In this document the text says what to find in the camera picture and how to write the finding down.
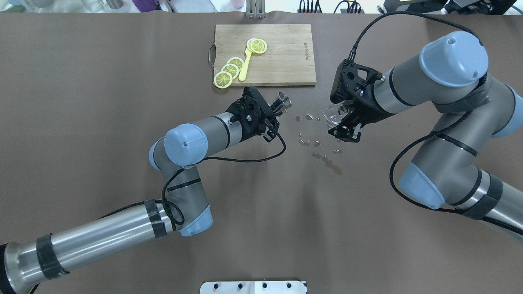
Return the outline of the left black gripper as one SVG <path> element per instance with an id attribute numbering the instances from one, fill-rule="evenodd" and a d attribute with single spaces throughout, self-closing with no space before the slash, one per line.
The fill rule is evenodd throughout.
<path id="1" fill-rule="evenodd" d="M 232 113 L 241 125 L 241 138 L 250 139 L 264 134 L 264 140 L 271 142 L 278 135 L 279 120 L 271 106 L 254 86 L 243 89 L 243 96 L 236 100 L 226 112 Z"/>

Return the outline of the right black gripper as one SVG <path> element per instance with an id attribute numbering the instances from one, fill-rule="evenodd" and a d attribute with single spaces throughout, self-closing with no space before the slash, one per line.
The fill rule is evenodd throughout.
<path id="1" fill-rule="evenodd" d="M 374 95 L 374 83 L 381 80 L 383 74 L 348 59 L 342 62 L 346 65 L 343 70 L 343 81 L 349 93 L 349 98 L 343 103 L 353 108 L 353 111 L 349 112 L 338 125 L 329 129 L 328 134 L 340 141 L 359 142 L 362 125 L 377 123 L 393 116 L 393 113 L 379 106 Z"/>

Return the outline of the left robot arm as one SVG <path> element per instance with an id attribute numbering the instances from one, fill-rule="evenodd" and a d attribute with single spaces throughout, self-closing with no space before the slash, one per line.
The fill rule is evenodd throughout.
<path id="1" fill-rule="evenodd" d="M 279 118 L 291 105 L 282 92 L 268 103 L 256 87 L 247 86 L 221 114 L 170 129 L 149 150 L 149 162 L 164 181 L 159 197 L 26 244 L 1 245 L 2 294 L 32 294 L 44 281 L 146 241 L 209 229 L 213 217 L 197 165 L 221 160 L 217 153 L 254 136 L 283 142 Z"/>

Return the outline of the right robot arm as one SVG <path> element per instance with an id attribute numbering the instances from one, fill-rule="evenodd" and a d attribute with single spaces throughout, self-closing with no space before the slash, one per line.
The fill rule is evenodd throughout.
<path id="1" fill-rule="evenodd" d="M 483 221 L 521 241 L 522 191 L 473 164 L 489 139 L 522 127 L 522 97 L 488 72 L 478 37 L 450 32 L 385 73 L 354 57 L 336 70 L 330 100 L 347 114 L 329 134 L 359 142 L 364 126 L 431 102 L 441 117 L 394 159 L 392 189 L 417 207 Z"/>

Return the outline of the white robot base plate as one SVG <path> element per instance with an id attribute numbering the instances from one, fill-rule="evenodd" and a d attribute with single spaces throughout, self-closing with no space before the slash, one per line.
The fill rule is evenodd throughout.
<path id="1" fill-rule="evenodd" d="M 307 294 L 305 281 L 208 281 L 200 294 Z"/>

